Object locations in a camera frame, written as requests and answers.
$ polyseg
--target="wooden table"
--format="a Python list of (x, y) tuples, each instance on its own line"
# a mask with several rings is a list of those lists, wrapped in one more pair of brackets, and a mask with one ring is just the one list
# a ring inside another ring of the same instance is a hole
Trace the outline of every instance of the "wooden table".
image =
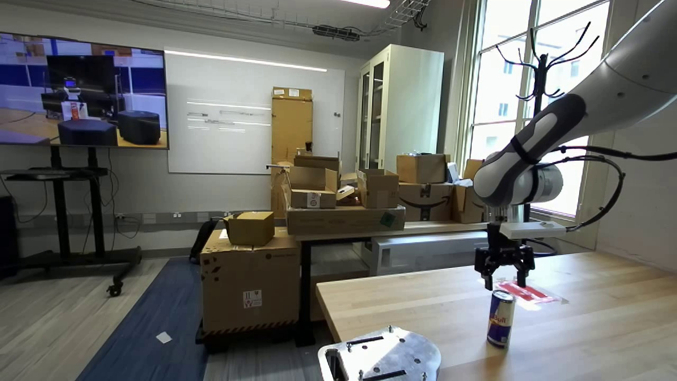
[(483, 232), (483, 222), (406, 222), (402, 232), (360, 232), (360, 233), (323, 233), (323, 236), (294, 236), (299, 245), (299, 282), (297, 282), (297, 329), (295, 345), (312, 345), (310, 327), (310, 256), (315, 245), (333, 245), (349, 241), (369, 241), (377, 238), (410, 238), (410, 236), (447, 236), (464, 232)]
[(510, 349), (483, 342), (491, 294), (471, 268), (325, 282), (317, 292), (335, 342), (389, 324), (425, 334), (441, 352), (441, 381), (677, 379), (674, 274), (586, 253), (537, 259), (526, 283), (553, 300), (513, 309)]

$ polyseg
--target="window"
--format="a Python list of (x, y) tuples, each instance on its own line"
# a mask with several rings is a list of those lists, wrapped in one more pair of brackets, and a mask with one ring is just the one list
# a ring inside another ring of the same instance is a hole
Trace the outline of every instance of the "window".
[[(596, 68), (603, 55), (606, 14), (606, 0), (481, 0), (481, 21), (474, 55), (476, 92), (469, 101), (474, 109), (469, 113), (468, 157), (486, 159), (491, 152), (500, 151), (513, 132), (517, 132), (534, 113), (532, 70), (526, 65), (510, 65), (508, 61), (528, 61), (530, 65), (537, 65), (538, 57), (546, 57), (548, 61), (556, 57), (565, 60), (548, 70), (546, 95), (541, 97), (541, 109), (546, 109), (556, 100), (556, 93), (567, 93)], [(569, 52), (584, 30), (586, 37), (578, 50)], [(581, 164), (567, 164), (558, 169), (565, 177), (563, 192), (553, 202), (534, 204), (532, 207), (573, 218), (581, 182)]]

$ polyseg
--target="television screen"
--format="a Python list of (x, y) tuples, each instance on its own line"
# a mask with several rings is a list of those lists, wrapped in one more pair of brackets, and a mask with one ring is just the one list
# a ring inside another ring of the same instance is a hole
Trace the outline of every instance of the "television screen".
[(165, 54), (0, 33), (0, 144), (166, 148)]

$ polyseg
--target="ceiling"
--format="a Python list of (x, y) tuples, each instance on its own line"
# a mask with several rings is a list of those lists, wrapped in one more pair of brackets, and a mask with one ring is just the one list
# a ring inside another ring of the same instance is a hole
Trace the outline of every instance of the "ceiling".
[(0, 0), (166, 30), (256, 40), (310, 52), (372, 55), (416, 25), (431, 0), (390, 0), (387, 8), (346, 0)]

